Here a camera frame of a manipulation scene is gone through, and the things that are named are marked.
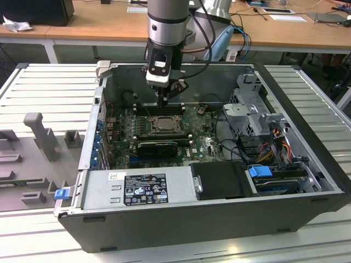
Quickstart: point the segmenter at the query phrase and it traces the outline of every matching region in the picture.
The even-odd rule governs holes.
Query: power supply label
[[[123,202],[125,205],[168,203],[166,175],[125,176]]]

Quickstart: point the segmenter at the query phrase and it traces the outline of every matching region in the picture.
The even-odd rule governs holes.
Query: desk leg
[[[351,101],[351,89],[348,89],[345,95],[342,96],[342,98],[340,99],[340,101],[336,106],[338,106],[340,110],[344,110],[344,108],[349,104],[350,101]]]
[[[52,39],[45,39],[43,43],[46,54],[48,55],[49,61],[51,64],[58,64],[61,63],[60,58],[57,56],[55,52],[55,44]]]
[[[93,54],[95,59],[99,59],[98,47],[96,45],[93,46]]]

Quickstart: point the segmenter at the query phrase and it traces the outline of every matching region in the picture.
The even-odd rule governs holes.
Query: blue tab
[[[68,189],[57,189],[54,198],[55,200],[70,199],[69,193]]]
[[[268,166],[254,166],[248,170],[251,177],[273,176]]]
[[[101,141],[101,136],[96,134],[94,140],[95,141]]]

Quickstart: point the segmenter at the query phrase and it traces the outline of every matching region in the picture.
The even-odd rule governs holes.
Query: yellow wire
[[[267,155],[263,156],[260,160],[258,160],[257,162],[260,163],[266,159],[268,159],[269,157],[271,157],[273,154],[273,151],[270,151]]]

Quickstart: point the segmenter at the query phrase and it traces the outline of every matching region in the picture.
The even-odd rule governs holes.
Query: metal rail table
[[[303,71],[289,66],[267,68],[345,172],[351,174],[350,120]],[[97,85],[95,65],[30,64],[26,70],[17,69],[0,90],[0,125],[12,125],[10,128],[21,136],[29,136],[30,131],[8,124],[6,119],[28,108],[45,111],[52,105],[56,112],[71,115],[66,125],[84,133],[85,116],[77,114],[89,112],[86,105],[91,105]],[[268,99],[279,111],[273,98]],[[43,112],[47,118],[51,114]],[[58,135],[63,131],[53,129]],[[99,254],[82,251],[52,209],[0,213],[0,226],[2,262],[350,262],[351,258],[350,204],[338,212],[319,215],[295,233]]]

